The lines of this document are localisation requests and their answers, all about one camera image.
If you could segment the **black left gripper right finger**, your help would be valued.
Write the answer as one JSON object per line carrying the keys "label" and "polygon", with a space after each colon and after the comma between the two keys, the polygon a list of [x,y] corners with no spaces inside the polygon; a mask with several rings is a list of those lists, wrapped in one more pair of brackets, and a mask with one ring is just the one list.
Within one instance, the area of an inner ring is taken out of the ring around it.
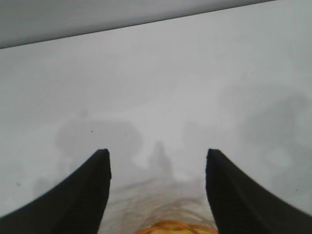
{"label": "black left gripper right finger", "polygon": [[270,193],[220,150],[209,149],[206,194],[221,234],[310,234],[312,217]]}

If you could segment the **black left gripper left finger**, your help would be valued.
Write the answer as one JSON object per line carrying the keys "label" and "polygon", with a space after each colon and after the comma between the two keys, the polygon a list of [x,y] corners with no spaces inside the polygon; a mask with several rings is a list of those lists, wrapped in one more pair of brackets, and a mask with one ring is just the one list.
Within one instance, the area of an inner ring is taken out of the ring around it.
{"label": "black left gripper left finger", "polygon": [[110,154],[97,150],[54,188],[0,218],[2,234],[96,234],[111,183]]}

